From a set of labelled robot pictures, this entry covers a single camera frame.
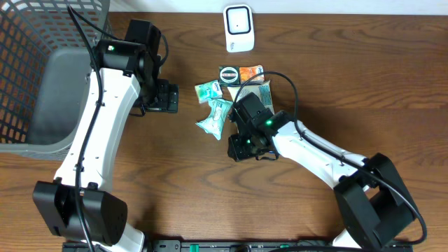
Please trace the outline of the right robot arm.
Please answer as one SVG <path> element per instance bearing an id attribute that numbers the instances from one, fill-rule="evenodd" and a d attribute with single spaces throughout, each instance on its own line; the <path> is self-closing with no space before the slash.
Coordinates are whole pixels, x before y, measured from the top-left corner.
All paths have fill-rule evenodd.
<path id="1" fill-rule="evenodd" d="M 228 155 L 291 159 L 309 170 L 335 194 L 345 229 L 329 242 L 341 251 L 411 251 L 396 237 L 420 217 L 392 161 L 378 153 L 371 158 L 350 153 L 309 131 L 284 111 L 271 112 L 253 93 L 236 102 L 230 120 L 238 133 L 229 138 Z"/>

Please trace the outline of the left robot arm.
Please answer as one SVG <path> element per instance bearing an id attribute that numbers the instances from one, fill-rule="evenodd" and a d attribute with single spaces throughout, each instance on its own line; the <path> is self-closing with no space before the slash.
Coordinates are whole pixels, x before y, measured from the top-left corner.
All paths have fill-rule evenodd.
<path id="1" fill-rule="evenodd" d="M 90 50 L 89 94 L 74 140 L 51 182 L 36 183 L 32 199 L 49 231 L 85 251 L 145 251 L 145 234 L 127 221 L 128 207 L 112 194 L 113 170 L 126 119 L 176 113 L 179 87 L 159 78 L 165 41 L 151 22 L 132 20 L 123 40 L 102 39 Z"/>

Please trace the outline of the orange snack packet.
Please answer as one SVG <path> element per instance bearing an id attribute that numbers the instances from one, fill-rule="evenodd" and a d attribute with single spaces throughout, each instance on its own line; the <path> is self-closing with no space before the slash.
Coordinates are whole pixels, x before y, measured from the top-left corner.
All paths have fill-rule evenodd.
<path id="1" fill-rule="evenodd" d="M 258 75 L 264 71 L 262 65 L 256 65 L 256 66 L 242 66 L 239 68 L 239 75 L 240 75 L 240 83 L 243 84 L 250 78 L 254 77 L 255 75 Z M 263 75 L 258 75 L 257 77 L 253 78 L 249 83 L 250 84 L 259 84 L 263 83 L 265 81 L 265 77 Z"/>

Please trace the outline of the green Zam-Buk ointment box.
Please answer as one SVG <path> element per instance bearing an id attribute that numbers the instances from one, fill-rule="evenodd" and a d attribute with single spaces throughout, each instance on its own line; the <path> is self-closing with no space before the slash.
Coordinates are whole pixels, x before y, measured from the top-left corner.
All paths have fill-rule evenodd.
<path id="1" fill-rule="evenodd" d="M 238 66 L 219 66 L 218 82 L 222 86 L 238 86 L 241 84 Z"/>

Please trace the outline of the cream snack bag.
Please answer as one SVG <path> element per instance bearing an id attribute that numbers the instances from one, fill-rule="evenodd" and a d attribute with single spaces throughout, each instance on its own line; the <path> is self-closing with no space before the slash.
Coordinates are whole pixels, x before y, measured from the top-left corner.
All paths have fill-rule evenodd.
<path id="1" fill-rule="evenodd" d="M 242 91 L 240 87 L 227 87 L 233 101 L 239 101 L 249 93 L 254 93 L 261 101 L 261 103 L 274 113 L 274 106 L 272 102 L 272 94 L 270 90 L 270 80 L 266 80 L 259 85 L 246 85 Z"/>

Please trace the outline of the teal white tissue packet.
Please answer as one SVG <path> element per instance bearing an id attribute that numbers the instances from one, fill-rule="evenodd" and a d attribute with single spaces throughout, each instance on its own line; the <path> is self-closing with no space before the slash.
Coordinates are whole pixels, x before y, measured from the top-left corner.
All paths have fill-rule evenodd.
<path id="1" fill-rule="evenodd" d="M 219 141 L 221 139 L 223 126 L 232 108 L 232 102 L 224 99 L 210 99 L 208 105 L 211 112 L 207 118 L 196 125 L 202 128 L 207 134 L 212 134 Z"/>

